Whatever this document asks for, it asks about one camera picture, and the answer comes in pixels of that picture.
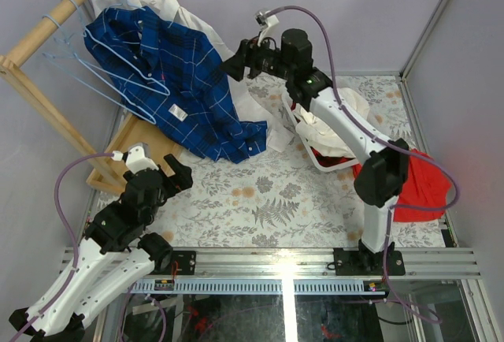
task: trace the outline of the wooden beam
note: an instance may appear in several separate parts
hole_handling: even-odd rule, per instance
[[[74,0],[82,5],[85,0]],[[75,6],[69,0],[62,0],[50,15],[59,23],[63,24],[74,12]],[[46,42],[56,31],[57,26],[48,18],[44,17],[20,42],[7,54],[10,61],[19,68]]]
[[[0,56],[0,76],[35,108],[63,137],[69,141],[82,155],[94,154],[95,149],[79,134],[68,120],[54,107],[39,88],[16,66],[4,56]],[[120,174],[106,164],[103,158],[90,159],[89,162],[111,184],[124,186],[125,180]]]

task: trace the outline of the white laundry basket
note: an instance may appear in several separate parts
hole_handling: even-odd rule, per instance
[[[291,118],[292,124],[296,125],[298,123],[298,121],[296,120],[296,116],[294,116],[294,114],[292,113],[292,110],[291,110],[292,99],[286,91],[282,94],[282,103],[284,104],[285,109],[287,110],[287,113],[289,114],[289,117]],[[356,158],[354,158],[350,161],[339,163],[338,165],[324,167],[320,163],[318,163],[317,157],[315,157],[315,154],[313,154],[313,152],[312,152],[311,146],[308,144],[308,140],[305,139],[304,137],[301,137],[301,136],[299,136],[299,138],[301,139],[303,145],[305,146],[306,152],[308,152],[308,155],[309,155],[310,159],[312,160],[313,164],[320,171],[324,171],[326,173],[329,173],[329,172],[335,171],[335,170],[346,169],[347,167],[351,167],[351,166],[357,165],[359,163],[359,161]]]

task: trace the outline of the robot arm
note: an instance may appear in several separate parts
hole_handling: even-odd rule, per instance
[[[140,238],[138,248],[117,268],[97,281],[103,270],[152,224],[158,207],[192,187],[190,168],[167,155],[165,160],[175,172],[167,177],[149,158],[146,144],[130,147],[125,154],[116,151],[113,159],[126,163],[130,171],[124,177],[128,182],[119,200],[96,214],[86,229],[77,267],[70,262],[39,301],[15,310],[9,318],[14,328],[21,330],[28,320],[38,317],[25,332],[33,336],[32,342],[82,340],[84,330],[130,285],[153,271],[170,267],[172,247],[157,233],[150,233]],[[44,314],[39,314],[61,290],[72,270],[75,273],[69,285]]]
[[[250,68],[249,78],[266,72],[285,79],[291,98],[319,117],[345,141],[362,164],[354,182],[357,194],[365,203],[365,227],[359,247],[368,255],[365,261],[380,262],[375,255],[390,249],[384,246],[389,207],[397,202],[406,182],[409,158],[376,143],[339,108],[332,81],[313,66],[312,44],[304,31],[288,29],[282,34],[281,48],[270,48],[269,39],[264,34],[277,24],[277,20],[264,18],[264,14],[256,15],[263,27],[261,34],[254,39],[242,40],[237,53],[223,62],[220,68],[238,81],[243,79],[245,67]],[[346,108],[373,134],[386,141],[391,140],[375,130],[351,107]],[[390,142],[403,149],[409,148],[402,139]]]

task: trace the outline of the wooden rack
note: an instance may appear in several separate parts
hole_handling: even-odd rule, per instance
[[[74,0],[79,6],[86,0]],[[53,10],[50,15],[59,24],[63,24],[74,12],[75,6],[69,0],[62,0]],[[83,138],[77,129],[63,116],[63,114],[50,102],[33,81],[23,72],[21,66],[55,33],[57,25],[50,19],[44,17],[21,41],[5,56],[0,55],[0,76],[6,80],[20,95],[30,103],[59,133],[61,133],[82,155],[94,154],[96,150]],[[157,128],[149,123],[133,122],[135,117],[128,116],[127,125],[132,128],[146,128],[146,130],[157,131]],[[116,136],[113,141],[125,141],[124,134],[131,131],[122,128],[121,136]],[[176,152],[180,152],[181,148],[174,142],[164,137],[161,133],[156,139],[157,145],[167,146],[169,149],[174,148]],[[153,156],[156,155],[155,147],[150,147]],[[124,168],[112,165],[110,160],[104,158],[96,158],[90,160],[94,166],[96,173],[91,174],[90,178],[102,178],[108,186],[97,186],[95,181],[88,179],[88,183],[98,187],[101,190],[110,192],[121,192],[124,188],[125,180],[122,177]]]

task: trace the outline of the clothes hanger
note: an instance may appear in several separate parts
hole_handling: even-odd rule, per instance
[[[82,10],[77,7],[78,11],[79,11],[79,19],[81,20],[81,22],[83,23],[83,16],[82,16]],[[64,36],[63,39],[59,39],[57,37],[54,37],[54,41],[56,43],[58,43],[59,46],[61,46],[61,44],[64,44],[63,46],[70,50],[70,53],[69,54],[66,54],[66,55],[55,55],[55,54],[52,54],[52,53],[49,53],[49,52],[43,52],[43,56],[45,58],[48,59],[48,61],[56,66],[57,68],[59,68],[61,71],[63,72],[66,72],[69,76],[71,76],[72,78],[74,78],[75,80],[77,80],[78,82],[80,82],[81,84],[83,84],[84,86],[86,87],[89,87],[91,90],[97,92],[98,94],[100,94],[101,96],[103,96],[104,98],[108,99],[109,101],[113,102],[114,104],[117,104],[118,106],[122,107],[122,108],[125,108],[126,110],[128,110],[129,112],[133,113],[134,115],[136,115],[137,117],[145,120],[145,121],[148,121],[149,123],[151,124],[154,124],[156,125],[156,119],[154,118],[154,116],[146,111],[145,109],[143,109],[141,106],[138,106],[136,105],[134,102],[131,101],[131,99],[124,93],[121,93],[115,86],[113,86],[113,84],[111,84],[109,81],[107,81],[105,78],[103,78],[101,75],[99,75],[97,72],[95,72],[92,67],[95,67],[97,68],[96,65],[93,65],[89,62],[86,62],[85,60],[82,60],[78,53],[76,52],[75,48],[73,47],[73,45],[71,44],[70,42],[70,39],[75,35],[75,33],[72,33],[71,35],[68,35],[65,30],[63,29],[62,26],[60,26],[60,24],[51,16],[51,15],[44,15],[43,17],[46,17],[48,19],[50,19],[54,24],[56,24],[56,26],[58,27],[58,29],[60,30],[61,34]],[[97,89],[96,87],[92,86],[91,84],[87,83],[85,80],[82,80],[81,78],[79,78],[76,74],[74,74],[73,72],[69,71],[66,67],[64,67],[63,65],[57,63],[55,60],[58,59],[58,58],[74,58],[76,59],[78,62],[80,62],[80,64],[82,64],[84,67],[86,67],[88,70],[90,70],[92,73],[94,73],[103,83],[105,83],[107,86],[111,87],[115,92],[117,92],[118,94],[121,95],[121,97],[123,97],[123,99],[129,103],[131,106],[134,106],[135,108],[137,108],[138,110],[142,111],[143,114],[140,114],[136,111],[134,111],[132,108],[128,108],[125,104],[122,104],[120,102],[118,102],[116,99],[113,99],[111,97],[109,97],[107,94],[104,94],[103,92],[101,92],[99,89]],[[144,88],[147,88],[149,90],[151,90],[149,87],[147,86],[144,86],[142,84],[137,84],[136,82],[134,81],[131,81],[131,80],[128,80],[126,78],[123,78],[121,76],[118,76],[116,74],[113,74],[113,73],[110,73],[102,68],[100,68],[102,71],[104,72],[107,72],[108,74],[112,75],[112,76],[115,76],[116,78],[119,78],[121,80],[124,80],[125,82],[129,82],[129,83],[134,83],[138,86],[141,86],[141,87],[144,87]]]

